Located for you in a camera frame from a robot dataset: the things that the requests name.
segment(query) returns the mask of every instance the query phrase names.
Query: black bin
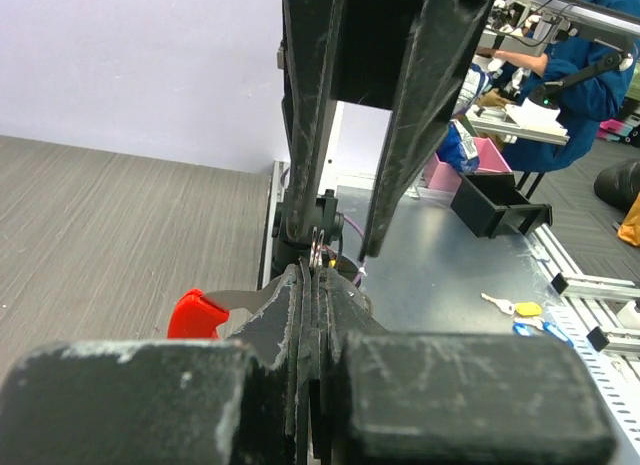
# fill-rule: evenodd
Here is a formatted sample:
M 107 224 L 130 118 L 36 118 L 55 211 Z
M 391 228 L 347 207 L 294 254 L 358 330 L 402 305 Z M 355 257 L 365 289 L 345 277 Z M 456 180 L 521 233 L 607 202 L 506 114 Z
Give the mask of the black bin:
M 516 190 L 513 173 L 463 173 L 451 208 L 478 237 L 526 235 L 551 225 L 551 205 L 531 204 Z

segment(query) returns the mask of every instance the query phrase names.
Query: red plastic handle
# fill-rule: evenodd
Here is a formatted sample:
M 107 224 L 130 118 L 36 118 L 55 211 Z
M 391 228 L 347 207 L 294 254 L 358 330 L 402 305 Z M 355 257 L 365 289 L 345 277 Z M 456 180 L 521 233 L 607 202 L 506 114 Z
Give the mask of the red plastic handle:
M 216 328 L 229 319 L 229 311 L 203 295 L 194 288 L 180 299 L 171 314 L 167 338 L 220 338 Z

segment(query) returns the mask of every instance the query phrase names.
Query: blue jacket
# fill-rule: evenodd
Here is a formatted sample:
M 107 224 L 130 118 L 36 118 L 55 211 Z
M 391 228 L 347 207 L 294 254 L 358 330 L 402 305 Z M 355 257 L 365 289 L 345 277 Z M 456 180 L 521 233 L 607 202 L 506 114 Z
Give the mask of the blue jacket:
M 584 0 L 629 15 L 640 16 L 640 0 Z M 638 58 L 640 41 L 634 56 Z M 531 73 L 520 94 L 520 104 L 540 83 L 558 80 L 598 61 L 612 50 L 579 37 L 547 47 L 549 64 L 542 78 Z M 510 64 L 503 68 L 499 81 L 509 80 L 516 70 Z M 565 146 L 518 139 L 508 145 L 503 155 L 513 170 L 549 172 L 571 165 L 591 150 L 600 122 L 615 118 L 633 77 L 633 67 L 611 71 L 561 92 L 558 97 L 560 117 L 570 137 Z

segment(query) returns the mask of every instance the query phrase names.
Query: orange cloth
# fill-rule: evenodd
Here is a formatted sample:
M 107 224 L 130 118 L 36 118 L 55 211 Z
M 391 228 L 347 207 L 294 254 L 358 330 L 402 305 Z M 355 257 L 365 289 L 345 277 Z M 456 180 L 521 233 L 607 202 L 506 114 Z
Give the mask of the orange cloth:
M 634 247 L 640 247 L 640 193 L 618 230 L 618 238 Z

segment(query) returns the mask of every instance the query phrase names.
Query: gray floor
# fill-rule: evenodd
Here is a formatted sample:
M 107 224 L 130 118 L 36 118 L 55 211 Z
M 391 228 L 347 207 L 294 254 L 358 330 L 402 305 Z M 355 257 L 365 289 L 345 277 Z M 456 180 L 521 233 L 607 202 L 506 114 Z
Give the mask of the gray floor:
M 640 280 L 640 248 L 619 240 L 612 226 L 624 219 L 624 213 L 593 193 L 593 182 L 601 170 L 631 158 L 640 159 L 640 149 L 596 141 L 585 158 L 566 170 L 547 174 L 532 198 L 553 205 L 553 233 L 584 273 Z
M 56 340 L 163 337 L 192 287 L 255 290 L 269 177 L 0 138 L 0 378 Z

